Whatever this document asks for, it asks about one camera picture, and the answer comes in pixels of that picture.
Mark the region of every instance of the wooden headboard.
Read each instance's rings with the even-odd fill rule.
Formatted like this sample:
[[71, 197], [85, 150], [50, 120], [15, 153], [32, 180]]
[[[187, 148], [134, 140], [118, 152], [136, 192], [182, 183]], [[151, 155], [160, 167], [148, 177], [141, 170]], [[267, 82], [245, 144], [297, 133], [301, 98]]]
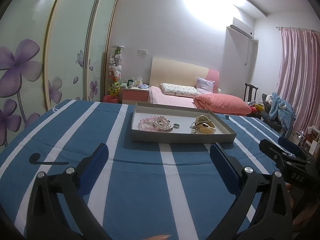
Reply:
[[190, 63], [154, 57], [149, 85], [161, 88], [162, 83], [169, 83], [196, 87], [197, 77], [215, 81], [213, 92], [218, 92], [219, 71]]

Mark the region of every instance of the wall socket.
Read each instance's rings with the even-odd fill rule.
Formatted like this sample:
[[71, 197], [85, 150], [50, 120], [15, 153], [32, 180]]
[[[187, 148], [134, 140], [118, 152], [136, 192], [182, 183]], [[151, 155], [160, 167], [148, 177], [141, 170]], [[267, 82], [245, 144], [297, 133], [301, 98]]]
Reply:
[[138, 50], [138, 53], [139, 53], [139, 54], [145, 54], [145, 55], [147, 55], [147, 54], [148, 54], [148, 51], [145, 50], [145, 49], [139, 49], [139, 50]]

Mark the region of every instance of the air conditioner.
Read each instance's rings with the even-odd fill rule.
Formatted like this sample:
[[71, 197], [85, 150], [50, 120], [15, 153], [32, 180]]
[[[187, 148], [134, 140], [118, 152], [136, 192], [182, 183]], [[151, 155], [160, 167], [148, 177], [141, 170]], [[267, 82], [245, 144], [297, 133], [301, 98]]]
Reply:
[[244, 24], [237, 18], [233, 18], [233, 23], [230, 25], [230, 28], [242, 33], [249, 39], [253, 39], [253, 29], [251, 29], [248, 25]]

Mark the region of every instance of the curtain rod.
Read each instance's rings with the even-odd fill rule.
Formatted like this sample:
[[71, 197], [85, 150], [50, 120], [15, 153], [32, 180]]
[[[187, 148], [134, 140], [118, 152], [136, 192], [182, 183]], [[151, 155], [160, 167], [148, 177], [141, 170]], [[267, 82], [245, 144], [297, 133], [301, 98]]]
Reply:
[[277, 29], [281, 30], [281, 29], [294, 29], [294, 30], [304, 30], [304, 31], [313, 31], [313, 32], [316, 32], [316, 33], [320, 33], [320, 32], [317, 32], [315, 30], [311, 30], [311, 29], [301, 29], [301, 28], [292, 28], [292, 27], [279, 27], [279, 26], [276, 26]]

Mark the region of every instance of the pink comforter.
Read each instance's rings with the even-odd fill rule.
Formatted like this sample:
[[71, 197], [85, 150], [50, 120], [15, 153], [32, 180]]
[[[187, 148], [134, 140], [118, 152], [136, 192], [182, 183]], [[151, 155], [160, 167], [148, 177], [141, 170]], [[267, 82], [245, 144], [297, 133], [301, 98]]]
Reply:
[[193, 98], [164, 95], [159, 87], [150, 87], [149, 97], [152, 104], [197, 108]]

